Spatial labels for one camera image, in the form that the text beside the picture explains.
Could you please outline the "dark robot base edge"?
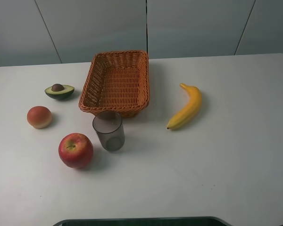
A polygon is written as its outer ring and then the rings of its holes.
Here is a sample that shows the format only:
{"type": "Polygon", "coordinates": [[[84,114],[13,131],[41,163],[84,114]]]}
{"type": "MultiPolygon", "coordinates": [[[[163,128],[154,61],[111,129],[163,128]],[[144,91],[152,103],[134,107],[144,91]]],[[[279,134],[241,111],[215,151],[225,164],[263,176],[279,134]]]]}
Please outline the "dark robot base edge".
{"type": "Polygon", "coordinates": [[[67,219],[56,226],[228,226],[216,217],[67,219]]]}

